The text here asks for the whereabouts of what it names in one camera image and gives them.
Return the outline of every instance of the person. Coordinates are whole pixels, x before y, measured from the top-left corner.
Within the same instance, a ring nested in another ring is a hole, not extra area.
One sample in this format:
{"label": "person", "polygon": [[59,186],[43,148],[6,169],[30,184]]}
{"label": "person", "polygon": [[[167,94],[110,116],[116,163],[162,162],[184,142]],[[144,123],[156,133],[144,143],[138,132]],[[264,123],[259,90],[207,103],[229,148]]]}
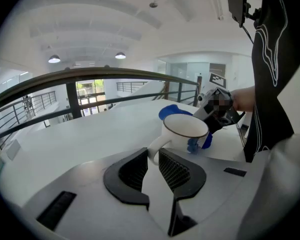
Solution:
{"label": "person", "polygon": [[234,108],[252,112],[247,162],[294,134],[277,96],[300,65],[300,0],[262,0],[251,57],[255,85],[232,92]]}

